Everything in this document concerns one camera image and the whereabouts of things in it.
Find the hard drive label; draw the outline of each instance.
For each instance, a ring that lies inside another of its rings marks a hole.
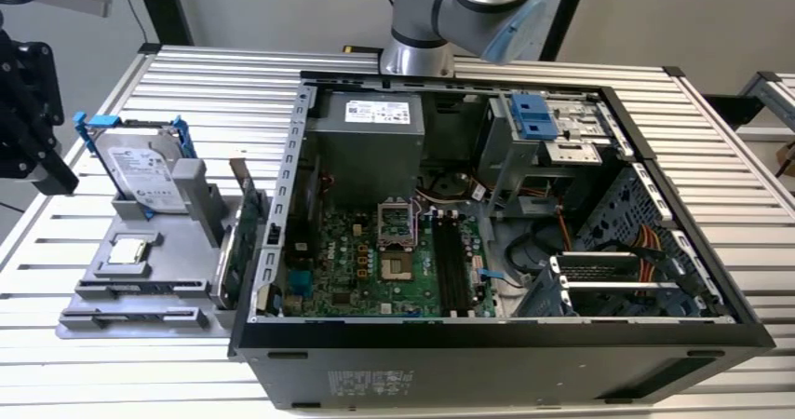
[[[163,155],[152,149],[132,147],[111,147],[108,152],[136,201],[152,210],[182,210],[186,202]]]

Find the blue plastic latch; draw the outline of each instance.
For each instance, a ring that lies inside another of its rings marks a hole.
[[[561,132],[541,95],[511,95],[511,114],[526,140],[554,140]]]
[[[95,141],[88,134],[88,129],[86,128],[86,117],[86,112],[76,112],[72,116],[72,122],[75,123],[75,130],[86,142],[86,148],[88,149],[88,152],[95,154],[98,152],[98,146],[95,145]]]
[[[179,132],[179,145],[183,148],[183,155],[186,156],[186,158],[198,158],[196,150],[194,149],[194,141],[190,138],[188,123],[182,118],[182,116],[176,116],[176,118],[172,121],[172,126],[174,128],[176,128],[176,131]]]
[[[309,270],[291,270],[287,277],[290,290],[295,295],[313,296],[313,272]]]
[[[122,118],[116,115],[94,115],[88,121],[90,128],[115,128],[122,122]]]
[[[487,270],[485,268],[478,269],[478,274],[481,275],[481,278],[494,278],[494,279],[505,279],[506,278],[505,273],[493,272],[491,270]]]

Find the chip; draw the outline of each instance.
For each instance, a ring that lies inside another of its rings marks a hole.
[[[147,250],[147,241],[143,239],[123,238],[111,248],[110,264],[138,264]]]
[[[351,293],[345,291],[342,293],[333,293],[333,304],[350,304]]]

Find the white label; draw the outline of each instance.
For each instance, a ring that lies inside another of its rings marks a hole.
[[[163,155],[132,147],[111,147],[108,152],[138,203],[152,210],[184,210],[186,202]]]
[[[486,188],[483,187],[483,185],[481,183],[478,183],[478,187],[475,188],[475,191],[473,191],[473,198],[481,202],[483,200],[483,196],[486,195]]]
[[[349,101],[347,123],[411,124],[409,102]]]
[[[333,394],[345,396],[406,396],[414,371],[329,371]]]

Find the aluminum table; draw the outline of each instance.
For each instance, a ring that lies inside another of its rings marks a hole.
[[[191,124],[209,179],[239,191],[226,160],[243,156],[262,188],[279,170],[301,70],[378,71],[371,54],[163,47],[139,54],[99,114]],[[778,349],[655,406],[561,410],[383,410],[325,416],[766,419],[795,416],[795,200],[687,78],[661,67],[458,59],[462,78],[611,86],[659,155]],[[277,411],[226,339],[63,341],[55,336],[84,267],[111,223],[114,185],[82,145],[67,162],[74,196],[38,196],[0,246],[0,417],[294,417]]]

